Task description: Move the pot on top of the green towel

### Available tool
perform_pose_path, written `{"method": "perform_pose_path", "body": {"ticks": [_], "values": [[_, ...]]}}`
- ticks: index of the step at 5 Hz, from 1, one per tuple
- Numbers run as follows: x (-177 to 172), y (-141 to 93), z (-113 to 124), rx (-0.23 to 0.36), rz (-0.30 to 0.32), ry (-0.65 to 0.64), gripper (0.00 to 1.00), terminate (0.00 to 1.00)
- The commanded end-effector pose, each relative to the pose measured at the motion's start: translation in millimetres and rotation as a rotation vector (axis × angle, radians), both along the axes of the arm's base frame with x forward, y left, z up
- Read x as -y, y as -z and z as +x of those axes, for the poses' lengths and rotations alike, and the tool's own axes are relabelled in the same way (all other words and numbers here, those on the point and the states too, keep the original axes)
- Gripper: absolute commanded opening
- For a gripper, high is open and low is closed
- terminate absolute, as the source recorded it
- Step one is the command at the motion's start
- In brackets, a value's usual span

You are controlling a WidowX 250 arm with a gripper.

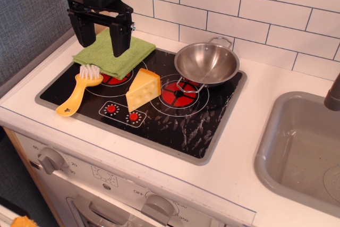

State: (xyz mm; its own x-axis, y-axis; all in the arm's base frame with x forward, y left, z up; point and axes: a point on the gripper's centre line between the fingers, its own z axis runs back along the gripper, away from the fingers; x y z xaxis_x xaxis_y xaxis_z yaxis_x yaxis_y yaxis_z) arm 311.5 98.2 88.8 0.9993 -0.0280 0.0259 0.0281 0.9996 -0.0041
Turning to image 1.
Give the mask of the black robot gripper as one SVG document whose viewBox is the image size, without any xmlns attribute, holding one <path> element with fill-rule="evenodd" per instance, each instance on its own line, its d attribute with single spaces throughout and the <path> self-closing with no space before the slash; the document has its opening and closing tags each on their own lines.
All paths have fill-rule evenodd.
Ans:
<svg viewBox="0 0 340 227">
<path fill-rule="evenodd" d="M 96 40 L 94 24 L 109 27 L 113 54 L 121 56 L 130 48 L 133 8 L 122 0 L 67 0 L 68 15 L 79 43 L 88 47 Z M 105 16 L 91 9 L 108 11 Z"/>
</svg>

